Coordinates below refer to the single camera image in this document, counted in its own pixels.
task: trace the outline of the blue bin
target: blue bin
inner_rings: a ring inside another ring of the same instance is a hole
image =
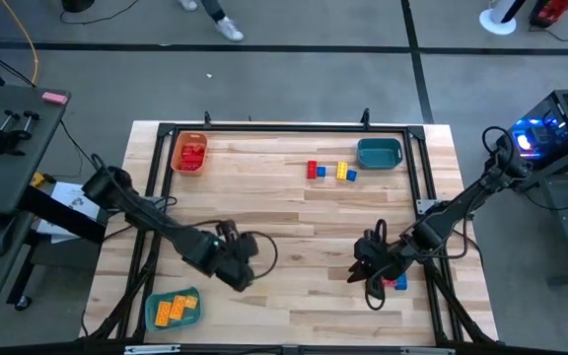
[[[183,318],[179,320],[170,319],[170,324],[168,326],[156,326],[155,318],[157,316],[157,308],[159,307],[159,303],[161,301],[172,302],[175,300],[176,295],[196,297],[198,299],[196,308],[185,308],[183,310]],[[200,298],[200,295],[198,294],[198,290],[194,287],[176,292],[150,295],[146,300],[146,329],[148,329],[149,331],[170,330],[179,329],[194,324],[201,318],[201,304],[202,300]]]
[[[393,169],[402,162],[402,149],[393,138],[364,138],[359,141],[356,158],[363,170]]]

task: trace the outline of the orange bin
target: orange bin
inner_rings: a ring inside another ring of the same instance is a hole
[[[178,135],[171,167],[181,175],[198,177],[203,174],[207,158],[207,137],[196,132],[182,132]]]

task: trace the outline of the gray concrete floor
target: gray concrete floor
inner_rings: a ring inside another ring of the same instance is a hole
[[[142,1],[112,21],[85,27],[61,25],[56,0],[10,3],[37,41],[225,43],[202,10],[186,14],[174,0]],[[97,3],[68,19],[104,16],[128,2]],[[568,47],[547,34],[527,32],[533,1],[522,10],[513,35],[486,33],[476,18],[487,3],[411,0],[420,45]],[[224,5],[245,31],[246,44],[408,44],[398,0],[235,0]],[[568,13],[552,30],[568,36]],[[0,40],[10,38],[23,40],[0,5]],[[29,51],[0,50],[0,55],[24,73],[32,72]],[[375,122],[422,122],[408,54],[41,51],[39,56],[39,84],[73,94],[64,118],[71,133],[84,149],[111,164],[121,163],[136,119],[199,119],[209,110],[220,120],[251,115],[254,120],[355,121],[369,107]],[[422,62],[433,117],[453,128],[466,183],[482,170],[486,153],[479,139],[486,126],[509,127],[551,90],[568,89],[568,56],[424,55]],[[108,134],[115,138],[102,144]],[[40,168],[73,174],[77,165],[65,162],[76,159],[59,131]],[[71,180],[83,181],[90,173],[86,167],[82,177]],[[475,229],[500,338],[512,345],[568,350],[568,287],[549,289],[544,282],[568,263],[549,214],[506,192],[478,211]],[[92,277],[41,268],[28,290],[35,298],[28,310],[15,313],[0,300],[0,345],[75,338]]]

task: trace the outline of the shoe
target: shoe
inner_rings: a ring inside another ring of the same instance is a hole
[[[216,23],[216,30],[228,40],[241,41],[245,38],[245,35],[238,30],[236,24],[227,17]]]
[[[196,5],[194,0],[178,0],[178,2],[185,11],[196,11],[196,9],[198,9],[198,5]]]

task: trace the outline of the wooden table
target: wooden table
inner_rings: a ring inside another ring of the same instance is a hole
[[[144,191],[158,121],[135,121],[123,168],[133,185]],[[460,168],[448,125],[425,125],[430,164],[439,199],[463,190]],[[353,246],[379,218],[388,222],[388,241],[415,217],[405,162],[391,171],[360,171],[356,182],[335,179],[337,162],[355,166],[356,143],[371,133],[210,132],[206,171],[201,177],[173,175],[171,196],[178,205],[169,214],[182,223],[230,218],[240,231],[259,230],[279,247],[274,271],[243,293],[198,273],[162,241],[155,293],[195,286],[202,295],[201,321],[181,331],[148,332],[146,342],[306,345],[433,345],[434,337],[422,266],[407,271],[408,289],[388,291],[379,312],[368,309],[363,283],[348,284],[347,268],[355,261]],[[162,185],[164,147],[157,181]],[[421,167],[415,148],[417,167]],[[327,166],[326,178],[306,179],[308,160]],[[107,233],[124,227],[114,217]],[[102,248],[85,322],[96,329],[124,292],[136,231],[107,241]],[[469,224],[468,234],[474,238]],[[273,257],[267,241],[258,240],[256,273]],[[453,237],[449,254],[462,251]],[[451,262],[455,289],[484,332],[496,338],[496,328],[479,256]],[[134,302],[129,334],[134,329],[140,299]],[[451,333],[448,309],[440,295],[445,331]]]

